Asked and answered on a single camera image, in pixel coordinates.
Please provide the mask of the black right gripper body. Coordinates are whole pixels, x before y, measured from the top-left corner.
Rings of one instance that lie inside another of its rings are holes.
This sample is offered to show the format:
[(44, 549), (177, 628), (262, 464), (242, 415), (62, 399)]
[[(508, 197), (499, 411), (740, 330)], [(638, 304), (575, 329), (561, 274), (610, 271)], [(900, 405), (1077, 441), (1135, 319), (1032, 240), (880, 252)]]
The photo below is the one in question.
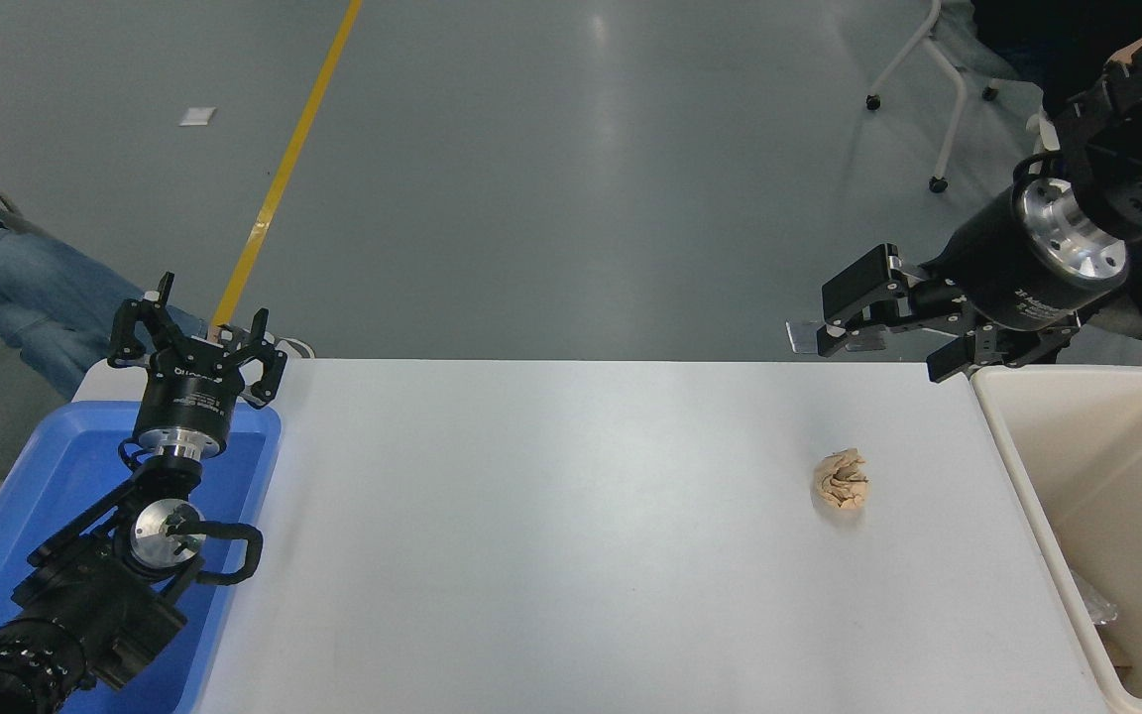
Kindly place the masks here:
[(1125, 281), (1125, 244), (1095, 225), (1072, 188), (1008, 188), (925, 263), (989, 321), (1038, 331)]

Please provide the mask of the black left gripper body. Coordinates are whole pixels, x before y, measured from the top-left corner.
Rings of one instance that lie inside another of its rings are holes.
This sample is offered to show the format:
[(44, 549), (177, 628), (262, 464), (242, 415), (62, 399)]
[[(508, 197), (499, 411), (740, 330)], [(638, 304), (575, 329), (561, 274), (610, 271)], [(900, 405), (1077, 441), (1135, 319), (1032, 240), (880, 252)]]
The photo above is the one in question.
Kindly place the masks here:
[(244, 390), (228, 370), (228, 351), (209, 342), (168, 345), (147, 358), (147, 385), (132, 442), (156, 448), (182, 432), (200, 450), (227, 447), (238, 398)]

